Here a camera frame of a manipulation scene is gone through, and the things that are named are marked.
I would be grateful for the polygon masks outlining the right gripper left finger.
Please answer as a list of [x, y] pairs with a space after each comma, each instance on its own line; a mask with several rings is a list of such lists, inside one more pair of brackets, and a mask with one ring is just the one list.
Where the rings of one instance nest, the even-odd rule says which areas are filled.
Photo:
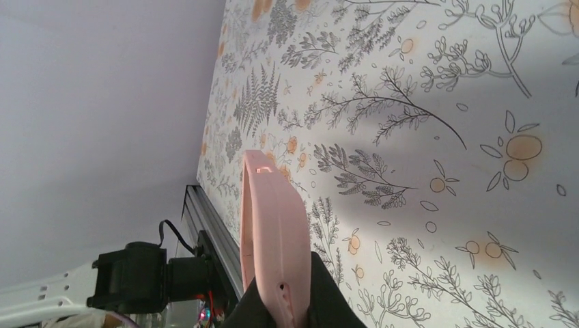
[[276, 328], [274, 318], [263, 304], [255, 279], [251, 281], [222, 328]]

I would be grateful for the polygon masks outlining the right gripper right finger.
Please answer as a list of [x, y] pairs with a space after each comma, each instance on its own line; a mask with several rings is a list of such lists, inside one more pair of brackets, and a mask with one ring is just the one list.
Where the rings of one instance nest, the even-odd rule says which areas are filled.
[[318, 253], [311, 252], [311, 295], [308, 326], [317, 328], [364, 328], [333, 280]]

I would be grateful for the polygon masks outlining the pink phone case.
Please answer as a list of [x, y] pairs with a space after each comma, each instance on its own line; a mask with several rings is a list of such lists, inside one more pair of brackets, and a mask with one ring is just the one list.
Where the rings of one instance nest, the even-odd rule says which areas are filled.
[[240, 261], [278, 327], [306, 327], [311, 246], [300, 194], [260, 150], [243, 155]]

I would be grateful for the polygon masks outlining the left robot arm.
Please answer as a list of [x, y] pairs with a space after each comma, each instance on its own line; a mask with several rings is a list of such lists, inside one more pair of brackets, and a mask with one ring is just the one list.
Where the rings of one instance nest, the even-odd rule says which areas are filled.
[[1, 326], [92, 312], [161, 313], [169, 303], [198, 299], [209, 289], [205, 258], [169, 259], [157, 244], [133, 242], [59, 275], [2, 290]]

